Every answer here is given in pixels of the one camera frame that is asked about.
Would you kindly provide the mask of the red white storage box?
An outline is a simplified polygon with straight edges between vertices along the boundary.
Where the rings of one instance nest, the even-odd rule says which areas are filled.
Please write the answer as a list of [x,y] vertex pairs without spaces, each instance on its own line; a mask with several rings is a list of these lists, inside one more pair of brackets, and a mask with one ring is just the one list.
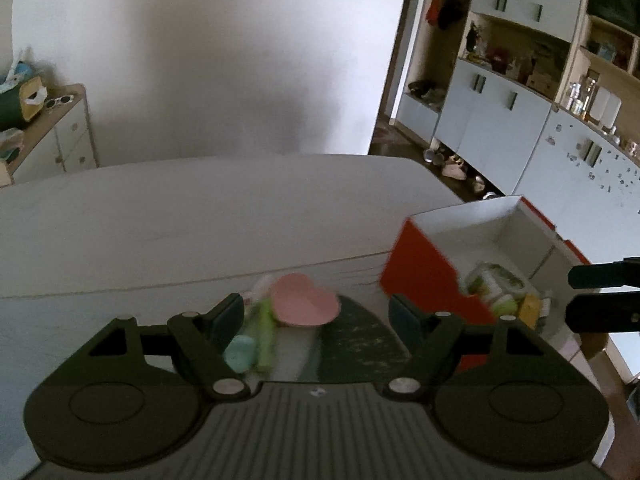
[[506,313],[506,303],[515,300],[503,296],[485,304],[468,294],[463,280],[480,262],[498,263],[526,284],[526,295],[549,301],[539,335],[578,364],[583,359],[579,339],[564,316],[575,295],[568,271],[584,260],[526,198],[506,196],[407,218],[380,283],[387,296],[405,296],[423,312],[448,311],[470,324],[494,324]]

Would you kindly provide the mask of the teal round sponge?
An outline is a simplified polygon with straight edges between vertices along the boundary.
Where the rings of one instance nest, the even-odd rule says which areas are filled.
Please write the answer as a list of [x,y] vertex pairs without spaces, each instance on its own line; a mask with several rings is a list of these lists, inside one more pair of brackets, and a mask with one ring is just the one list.
[[257,342],[251,336],[236,335],[224,350],[224,362],[236,374],[248,372],[254,366],[256,359]]

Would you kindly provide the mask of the grey oval fan case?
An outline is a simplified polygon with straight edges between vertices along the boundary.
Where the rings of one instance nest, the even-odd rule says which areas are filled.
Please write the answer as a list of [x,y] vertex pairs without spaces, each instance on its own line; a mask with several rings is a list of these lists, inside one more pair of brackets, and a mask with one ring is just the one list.
[[475,295],[485,304],[493,304],[503,296],[516,302],[526,295],[526,284],[498,263],[480,262],[463,280],[469,295]]

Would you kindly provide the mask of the round dark patterned mat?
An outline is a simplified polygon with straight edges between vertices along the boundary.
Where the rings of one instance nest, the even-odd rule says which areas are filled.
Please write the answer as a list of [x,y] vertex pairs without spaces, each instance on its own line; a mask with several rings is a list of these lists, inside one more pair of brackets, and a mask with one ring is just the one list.
[[357,301],[339,296],[341,312],[322,325],[299,382],[385,382],[400,372],[408,354],[395,333]]

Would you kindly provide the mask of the white wall cabinet unit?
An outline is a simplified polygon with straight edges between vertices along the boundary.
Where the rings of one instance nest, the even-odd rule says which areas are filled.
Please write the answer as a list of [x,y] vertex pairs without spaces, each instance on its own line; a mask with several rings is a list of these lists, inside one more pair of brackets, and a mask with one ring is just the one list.
[[587,3],[410,0],[390,117],[605,262],[639,251],[639,163],[617,134],[638,122],[639,92],[588,52],[590,32],[617,29]]

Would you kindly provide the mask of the white tube with green label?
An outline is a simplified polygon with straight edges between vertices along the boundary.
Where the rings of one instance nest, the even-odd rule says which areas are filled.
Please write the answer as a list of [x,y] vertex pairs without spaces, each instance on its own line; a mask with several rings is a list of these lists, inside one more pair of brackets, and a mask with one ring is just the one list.
[[270,297],[270,289],[273,283],[274,279],[266,275],[258,280],[251,289],[242,292],[241,297],[244,302],[244,316],[246,318],[249,318],[255,308]]

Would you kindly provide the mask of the green cylindrical tube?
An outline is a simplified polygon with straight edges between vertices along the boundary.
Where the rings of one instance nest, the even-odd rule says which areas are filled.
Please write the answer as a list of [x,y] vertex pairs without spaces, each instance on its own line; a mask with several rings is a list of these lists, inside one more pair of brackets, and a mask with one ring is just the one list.
[[276,330],[277,324],[272,313],[272,302],[266,298],[260,302],[257,312],[256,367],[260,374],[269,374],[273,367]]

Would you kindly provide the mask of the white sunglasses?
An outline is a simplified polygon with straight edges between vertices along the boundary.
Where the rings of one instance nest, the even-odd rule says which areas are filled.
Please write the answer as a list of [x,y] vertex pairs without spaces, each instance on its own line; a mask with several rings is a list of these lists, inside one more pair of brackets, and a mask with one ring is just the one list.
[[44,108],[46,110],[52,110],[52,108],[70,104],[75,99],[73,94],[63,94],[62,96],[55,96],[54,98],[47,99],[44,103]]

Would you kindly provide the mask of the pink heart-shaped dish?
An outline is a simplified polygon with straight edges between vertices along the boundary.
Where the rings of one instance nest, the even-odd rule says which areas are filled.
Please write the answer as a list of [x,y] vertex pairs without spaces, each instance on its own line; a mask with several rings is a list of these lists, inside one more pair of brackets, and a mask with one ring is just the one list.
[[319,287],[309,276],[285,274],[269,289],[272,312],[284,325],[318,327],[335,320],[341,313],[337,294]]

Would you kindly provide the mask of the wooden side cabinet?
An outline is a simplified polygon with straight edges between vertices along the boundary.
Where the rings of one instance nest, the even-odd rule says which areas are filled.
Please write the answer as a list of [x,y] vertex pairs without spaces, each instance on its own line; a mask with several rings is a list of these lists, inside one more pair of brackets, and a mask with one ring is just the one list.
[[83,84],[50,90],[50,98],[73,94],[70,104],[45,108],[17,136],[17,154],[1,162],[1,186],[76,174],[100,166]]

